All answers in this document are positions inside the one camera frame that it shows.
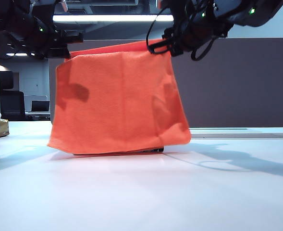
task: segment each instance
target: black cable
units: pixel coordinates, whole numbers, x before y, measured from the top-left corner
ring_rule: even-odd
[[[193,51],[191,52],[191,55],[190,55],[191,59],[192,59],[193,61],[200,61],[201,59],[203,59],[203,58],[207,55],[207,53],[210,51],[210,49],[212,48],[212,45],[213,45],[213,43],[214,43],[214,41],[215,41],[216,39],[218,39],[218,37],[214,37],[214,38],[209,42],[208,46],[207,46],[207,47],[205,48],[205,50],[199,55],[199,57],[196,57],[196,55],[197,55],[197,50],[198,50],[198,49],[193,49]]]
[[[0,60],[9,60],[9,59],[12,59],[19,51],[17,51],[16,53],[14,53],[13,56],[9,57],[9,58],[1,58],[0,57]]]
[[[152,24],[151,24],[151,26],[150,26],[150,28],[149,28],[149,30],[148,30],[148,32],[147,32],[147,36],[146,36],[147,49],[148,49],[148,51],[151,52],[152,54],[163,54],[163,53],[166,53],[166,52],[170,51],[170,48],[167,48],[167,49],[164,50],[164,51],[155,52],[154,49],[151,49],[150,46],[149,46],[149,35],[150,35],[150,33],[151,33],[151,31],[152,31],[152,28],[153,28],[153,26],[154,26],[154,24],[155,24],[155,22],[156,22],[156,19],[157,19],[157,17],[158,17],[159,15],[161,15],[161,13],[163,13],[163,11],[166,10],[167,8],[168,8],[168,7],[166,6],[166,7],[164,7],[163,9],[161,9],[161,11],[156,15],[156,18],[155,18],[154,21],[152,22]]]

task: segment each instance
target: white table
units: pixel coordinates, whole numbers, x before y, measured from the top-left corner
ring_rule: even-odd
[[[50,130],[11,122],[0,138],[0,231],[283,231],[283,138],[73,156]]]

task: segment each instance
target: office chair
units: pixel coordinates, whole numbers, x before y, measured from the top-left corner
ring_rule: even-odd
[[[24,121],[24,93],[13,88],[13,72],[0,71],[0,112],[1,117],[10,121]]]

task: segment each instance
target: orange cloth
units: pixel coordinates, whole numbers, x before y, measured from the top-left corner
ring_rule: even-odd
[[[56,69],[50,147],[99,154],[190,141],[169,53],[140,41],[71,55]]]

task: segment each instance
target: cubicle partition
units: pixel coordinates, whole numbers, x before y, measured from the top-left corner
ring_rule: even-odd
[[[69,48],[127,42],[86,40]],[[51,118],[55,68],[62,62],[49,60]],[[185,53],[172,64],[190,127],[283,127],[283,38],[219,39],[203,60],[193,62]]]

